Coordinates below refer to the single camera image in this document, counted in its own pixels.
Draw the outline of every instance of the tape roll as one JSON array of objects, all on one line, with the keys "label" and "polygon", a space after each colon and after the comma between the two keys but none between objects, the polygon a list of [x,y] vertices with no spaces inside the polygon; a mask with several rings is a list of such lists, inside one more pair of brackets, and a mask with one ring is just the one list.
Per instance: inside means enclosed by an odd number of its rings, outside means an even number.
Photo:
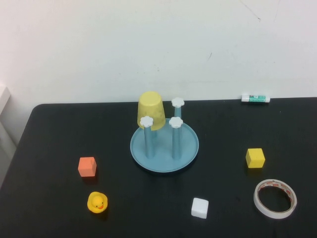
[{"label": "tape roll", "polygon": [[[280,189],[282,189],[287,196],[289,197],[290,201],[291,201],[291,207],[284,211],[284,212],[274,212],[269,210],[267,207],[265,207],[260,199],[259,199],[259,191],[264,188],[264,187],[268,187],[268,186],[272,186],[272,187],[278,187]],[[262,182],[260,182],[257,186],[256,186],[256,190],[254,191],[254,204],[256,205],[256,207],[258,208],[258,210],[260,212],[262,212],[264,215],[274,218],[274,219],[283,219],[288,217],[289,215],[292,214],[292,212],[294,211],[296,205],[297,205],[297,198],[296,195],[293,191],[293,189],[287,185],[286,183],[276,180],[276,179],[266,179],[263,180]]]}]

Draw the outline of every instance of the yellow plastic cup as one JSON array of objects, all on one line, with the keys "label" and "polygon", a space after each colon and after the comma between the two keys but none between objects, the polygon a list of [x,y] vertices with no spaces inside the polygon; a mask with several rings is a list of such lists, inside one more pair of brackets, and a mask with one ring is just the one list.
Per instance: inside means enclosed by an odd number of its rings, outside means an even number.
[{"label": "yellow plastic cup", "polygon": [[145,92],[141,95],[138,105],[138,125],[142,129],[140,121],[142,117],[153,118],[152,130],[159,130],[165,125],[165,113],[162,97],[157,92]]}]

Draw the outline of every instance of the yellow rubber duck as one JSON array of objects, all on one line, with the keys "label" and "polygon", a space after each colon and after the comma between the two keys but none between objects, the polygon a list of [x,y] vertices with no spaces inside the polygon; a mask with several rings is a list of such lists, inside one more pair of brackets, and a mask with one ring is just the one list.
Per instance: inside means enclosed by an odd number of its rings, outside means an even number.
[{"label": "yellow rubber duck", "polygon": [[101,192],[92,192],[88,197],[87,206],[93,213],[101,213],[108,207],[108,198]]}]

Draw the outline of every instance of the orange cube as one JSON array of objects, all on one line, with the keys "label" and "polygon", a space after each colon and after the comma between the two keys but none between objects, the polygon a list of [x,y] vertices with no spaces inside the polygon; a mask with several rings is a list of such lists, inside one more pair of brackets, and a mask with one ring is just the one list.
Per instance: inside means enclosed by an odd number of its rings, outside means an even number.
[{"label": "orange cube", "polygon": [[94,157],[81,157],[78,171],[81,177],[93,177],[96,174],[97,164]]}]

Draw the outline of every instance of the yellow cube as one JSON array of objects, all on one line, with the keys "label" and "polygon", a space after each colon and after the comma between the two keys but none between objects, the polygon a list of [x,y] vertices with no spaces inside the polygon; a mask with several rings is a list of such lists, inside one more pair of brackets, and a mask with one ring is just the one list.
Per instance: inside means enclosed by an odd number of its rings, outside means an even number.
[{"label": "yellow cube", "polygon": [[265,162],[263,150],[261,148],[248,149],[246,160],[249,168],[262,168]]}]

